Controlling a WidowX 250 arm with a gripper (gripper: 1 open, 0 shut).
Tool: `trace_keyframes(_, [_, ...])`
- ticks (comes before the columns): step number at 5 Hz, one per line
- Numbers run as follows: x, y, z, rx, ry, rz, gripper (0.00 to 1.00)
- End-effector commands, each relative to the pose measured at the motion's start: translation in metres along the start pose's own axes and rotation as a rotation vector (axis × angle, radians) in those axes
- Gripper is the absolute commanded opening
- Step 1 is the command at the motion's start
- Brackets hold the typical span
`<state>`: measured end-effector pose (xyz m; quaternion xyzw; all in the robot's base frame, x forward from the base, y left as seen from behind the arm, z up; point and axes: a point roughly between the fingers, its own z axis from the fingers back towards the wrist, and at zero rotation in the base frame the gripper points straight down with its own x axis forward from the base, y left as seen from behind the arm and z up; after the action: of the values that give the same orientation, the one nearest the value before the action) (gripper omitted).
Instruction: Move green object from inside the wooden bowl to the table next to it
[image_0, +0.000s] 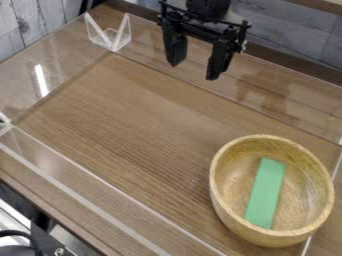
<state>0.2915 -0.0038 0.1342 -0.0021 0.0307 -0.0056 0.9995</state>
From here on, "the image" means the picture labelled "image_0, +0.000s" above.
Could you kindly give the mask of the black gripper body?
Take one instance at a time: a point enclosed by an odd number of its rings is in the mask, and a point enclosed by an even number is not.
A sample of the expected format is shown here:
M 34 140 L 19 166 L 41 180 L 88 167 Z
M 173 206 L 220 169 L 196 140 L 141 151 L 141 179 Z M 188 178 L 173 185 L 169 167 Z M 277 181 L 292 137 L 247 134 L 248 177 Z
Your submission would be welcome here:
M 233 52 L 245 50 L 245 34 L 251 21 L 231 9 L 231 0 L 158 0 L 164 41 L 186 36 L 213 43 L 222 38 Z

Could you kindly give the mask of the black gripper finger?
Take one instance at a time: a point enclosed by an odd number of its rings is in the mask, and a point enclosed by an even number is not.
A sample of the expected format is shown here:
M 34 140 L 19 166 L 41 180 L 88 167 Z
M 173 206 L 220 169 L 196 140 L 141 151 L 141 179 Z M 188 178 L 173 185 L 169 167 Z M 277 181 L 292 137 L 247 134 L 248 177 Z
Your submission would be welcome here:
M 206 42 L 212 44 L 208 58 L 205 79 L 213 81 L 226 71 L 236 48 L 236 30 L 225 29 L 221 34 L 210 36 Z
M 186 36 L 181 27 L 166 19 L 161 21 L 161 30 L 165 58 L 174 67 L 186 57 Z

